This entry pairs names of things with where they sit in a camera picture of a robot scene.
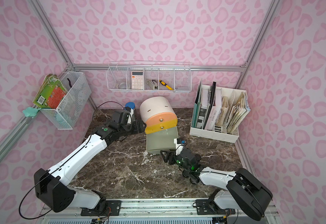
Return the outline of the yellow black utility knife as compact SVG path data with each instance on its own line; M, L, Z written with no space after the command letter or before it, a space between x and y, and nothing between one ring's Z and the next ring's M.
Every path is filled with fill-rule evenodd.
M160 84L165 86L168 90L173 91L174 89L170 87L167 83L165 83L163 80L159 80Z

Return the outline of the white pink book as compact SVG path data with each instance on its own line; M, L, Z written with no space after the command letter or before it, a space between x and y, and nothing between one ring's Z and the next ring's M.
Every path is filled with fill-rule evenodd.
M222 106L222 95L221 89L215 89L215 100L212 105L209 117L206 122L205 130L212 131L216 122L216 119L219 116L220 110Z

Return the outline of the yellow drawer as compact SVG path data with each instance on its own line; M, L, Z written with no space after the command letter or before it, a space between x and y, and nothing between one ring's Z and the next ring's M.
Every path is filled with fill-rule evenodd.
M177 119L172 119L172 120L163 120L160 121L161 119L155 120L155 119L149 119L146 122L146 129L145 133L146 134L151 134L155 132L159 132L162 130L166 130L169 128L173 128L177 126L178 120Z

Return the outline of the stack of magazines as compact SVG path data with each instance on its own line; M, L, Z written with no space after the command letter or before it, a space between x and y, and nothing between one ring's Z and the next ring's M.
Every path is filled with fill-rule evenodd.
M234 134L251 111L247 93L241 92L237 99L235 99L235 94L236 91L233 91L230 97L222 97L221 110L214 126L215 132Z

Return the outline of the grey stapler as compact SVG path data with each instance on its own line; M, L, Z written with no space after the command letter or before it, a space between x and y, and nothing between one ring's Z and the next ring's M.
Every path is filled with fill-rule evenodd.
M147 85L154 91L157 91L158 88L158 82L154 79L147 79L146 80Z

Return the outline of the mint green wall hook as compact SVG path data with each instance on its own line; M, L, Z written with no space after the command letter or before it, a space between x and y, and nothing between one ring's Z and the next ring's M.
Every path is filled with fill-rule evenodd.
M41 108L27 107L22 112L25 117L36 117Z

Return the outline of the white round drawer cabinet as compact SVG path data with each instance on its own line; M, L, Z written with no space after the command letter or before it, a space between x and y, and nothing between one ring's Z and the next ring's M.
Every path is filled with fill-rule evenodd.
M164 112L175 113L168 99L165 97L149 98L142 102L140 106L140 116L144 123L150 116Z

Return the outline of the orange top drawer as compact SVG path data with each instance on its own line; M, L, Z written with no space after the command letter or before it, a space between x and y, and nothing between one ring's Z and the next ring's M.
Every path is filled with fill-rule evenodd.
M169 125L176 126L178 123L178 118L175 113L164 112L164 113L158 113L153 116L150 116L145 121L145 124L147 126L153 126L161 123L168 123Z

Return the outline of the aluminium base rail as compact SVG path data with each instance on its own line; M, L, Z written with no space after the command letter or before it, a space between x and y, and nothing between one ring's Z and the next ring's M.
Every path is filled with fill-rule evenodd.
M38 224L255 224L241 209L224 214L199 215L194 198L123 199L117 216L82 216L81 209L60 213L43 208Z

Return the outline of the black earphone case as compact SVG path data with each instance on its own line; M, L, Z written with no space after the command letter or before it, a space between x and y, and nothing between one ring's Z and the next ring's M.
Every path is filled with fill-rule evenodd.
M198 184L198 183L199 183L199 180L196 179L196 178L190 178L190 182L191 182L192 184Z
M190 174L190 172L188 172L188 171L186 171L186 170L182 172L182 175L183 175L183 177L185 177L185 178L189 178L189 177L190 177L189 174Z

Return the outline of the round metal tin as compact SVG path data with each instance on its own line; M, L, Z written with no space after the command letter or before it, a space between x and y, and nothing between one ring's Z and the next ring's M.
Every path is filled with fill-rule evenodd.
M120 81L117 85L116 88L119 90L126 90L127 89L127 82L126 81Z

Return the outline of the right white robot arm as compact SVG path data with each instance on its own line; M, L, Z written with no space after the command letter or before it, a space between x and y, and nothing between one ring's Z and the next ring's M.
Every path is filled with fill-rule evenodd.
M204 166L200 164L200 155L193 154L184 145L175 151L162 150L160 154L164 162L178 165L183 177L189 178L192 184L202 183L219 188L205 203L196 202L197 207L206 207L214 214L225 209L242 210L255 221L265 217L273 194L245 168L230 172Z

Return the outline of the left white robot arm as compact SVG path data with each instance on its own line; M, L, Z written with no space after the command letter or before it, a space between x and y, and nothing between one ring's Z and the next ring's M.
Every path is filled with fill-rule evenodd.
M121 137L143 133L145 128L146 124L136 117L133 109L116 110L111 119L95 128L66 158L48 170L39 169L34 174L36 197L56 213L67 208L81 208L82 216L108 217L113 210L102 193L74 189L69 184L98 153Z

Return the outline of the pink white calculator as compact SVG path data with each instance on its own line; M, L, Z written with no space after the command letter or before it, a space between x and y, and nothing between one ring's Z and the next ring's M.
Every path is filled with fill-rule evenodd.
M144 72L132 71L131 72L131 89L143 90L144 89Z

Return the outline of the grey bottom drawer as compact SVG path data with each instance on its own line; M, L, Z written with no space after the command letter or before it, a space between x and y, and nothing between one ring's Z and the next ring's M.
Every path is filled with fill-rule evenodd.
M146 151L150 154L160 154L161 150L176 150L174 140L179 138L177 127L147 134Z

